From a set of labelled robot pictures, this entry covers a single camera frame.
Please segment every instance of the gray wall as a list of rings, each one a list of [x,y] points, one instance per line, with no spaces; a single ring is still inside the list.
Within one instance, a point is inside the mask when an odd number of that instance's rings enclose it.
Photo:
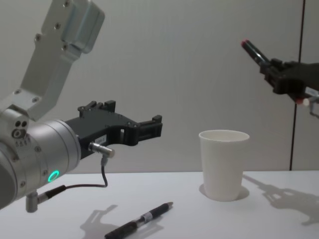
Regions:
[[[136,121],[163,115],[161,138],[113,146],[112,172],[200,170],[197,137],[207,129],[251,135],[246,170],[289,168],[294,104],[272,93],[240,42],[297,60],[300,0],[95,2],[107,16],[95,49],[74,64],[43,120],[76,117],[91,100],[116,100],[117,112]],[[0,97],[19,86],[49,5],[1,1]],[[98,172],[99,161],[86,158],[75,172]]]
[[[319,62],[319,1],[306,0],[302,61]],[[299,106],[297,110],[294,147],[294,170],[319,170],[318,156],[319,119],[309,115],[309,109]]]

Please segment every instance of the metal connector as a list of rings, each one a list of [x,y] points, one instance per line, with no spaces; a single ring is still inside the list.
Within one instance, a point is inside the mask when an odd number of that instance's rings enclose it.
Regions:
[[[25,209],[28,213],[34,213],[38,210],[38,193],[36,191],[26,196]]]
[[[115,155],[114,149],[102,146],[102,145],[100,145],[98,143],[94,143],[94,142],[90,143],[89,150],[94,152],[94,153],[100,153],[102,155],[105,155],[108,158],[113,158]]]
[[[45,193],[42,193],[38,196],[38,204],[44,203],[48,199],[49,197]]]

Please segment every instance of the white tip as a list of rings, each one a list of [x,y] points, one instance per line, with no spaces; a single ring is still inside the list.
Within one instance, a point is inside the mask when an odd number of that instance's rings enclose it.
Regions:
[[[310,105],[310,100],[309,99],[304,99],[303,105],[308,107]]]
[[[168,208],[171,209],[173,207],[173,202],[169,202],[168,204]]]

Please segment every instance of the table surface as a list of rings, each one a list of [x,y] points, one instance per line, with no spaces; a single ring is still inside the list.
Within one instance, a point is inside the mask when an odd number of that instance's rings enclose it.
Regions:
[[[108,174],[109,187],[70,189],[25,212],[24,199],[0,211],[2,239],[103,239],[165,202],[172,210],[128,239],[314,239],[319,237],[319,172],[245,172],[237,201],[203,194],[202,173]],[[65,175],[41,188],[102,183]]]

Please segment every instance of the black pen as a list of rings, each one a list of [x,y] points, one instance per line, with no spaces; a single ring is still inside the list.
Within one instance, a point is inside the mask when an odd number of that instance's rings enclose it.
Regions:
[[[166,213],[169,209],[172,208],[172,206],[173,206],[172,202],[164,203],[158,208],[150,210],[148,213],[141,215],[139,218],[129,223],[126,223],[125,225],[115,229],[114,231],[110,233],[107,233],[104,238],[105,239],[123,239],[133,234],[134,232],[136,232],[139,227],[154,220],[155,218],[158,218],[160,215]]]
[[[270,64],[268,58],[249,40],[242,41],[241,46],[259,66],[261,64]]]

